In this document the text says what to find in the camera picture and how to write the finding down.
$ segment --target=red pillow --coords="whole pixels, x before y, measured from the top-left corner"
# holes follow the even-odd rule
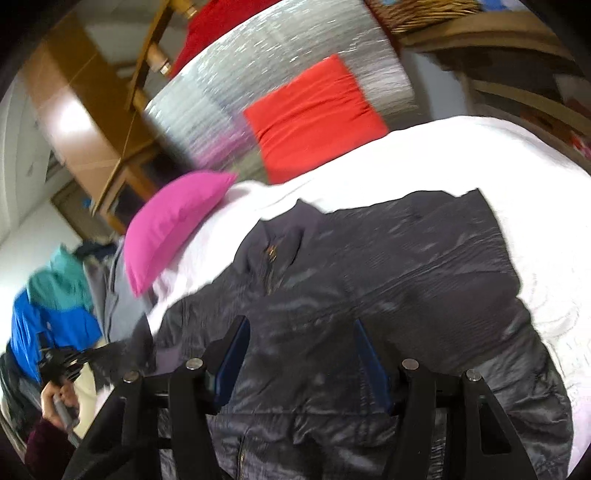
[[[193,58],[224,36],[233,28],[254,17],[279,0],[210,0],[191,19],[187,40],[177,60],[172,75],[175,76]]]
[[[388,127],[338,55],[244,110],[271,183],[283,183],[377,140]]]

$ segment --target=reflective foil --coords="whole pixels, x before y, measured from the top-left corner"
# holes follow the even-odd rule
[[[408,77],[363,2],[283,0],[203,50],[145,114],[190,168],[242,172],[246,161],[242,177],[257,178],[260,151],[242,111],[333,53],[388,125],[417,111]]]

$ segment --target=gray clothing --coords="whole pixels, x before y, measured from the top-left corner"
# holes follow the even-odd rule
[[[101,264],[84,263],[95,316],[107,342],[129,338],[137,323],[154,306],[151,291],[138,299],[134,297],[125,272],[123,244],[122,237],[114,257]]]

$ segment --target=metal screw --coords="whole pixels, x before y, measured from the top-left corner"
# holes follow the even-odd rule
[[[133,383],[137,380],[139,380],[139,372],[137,370],[130,370],[123,376],[125,383]]]
[[[189,370],[199,370],[203,366],[203,360],[200,358],[190,358],[187,360],[185,367]]]
[[[418,368],[418,362],[414,358],[405,358],[402,360],[402,366],[406,370],[416,370]]]
[[[466,376],[468,377],[468,380],[470,380],[471,382],[478,382],[482,378],[480,372],[474,370],[473,368],[469,368],[468,370],[466,370]]]

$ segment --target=ceiling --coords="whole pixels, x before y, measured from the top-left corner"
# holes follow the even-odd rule
[[[135,61],[161,0],[83,0],[76,14],[110,63]],[[176,58],[186,35],[184,20],[175,17],[164,34],[162,49]],[[133,68],[121,71],[131,75]],[[151,74],[145,89],[163,86]],[[17,79],[0,101],[0,243],[40,203],[57,193],[71,177],[62,169],[46,182],[51,147],[39,130],[35,110]]]

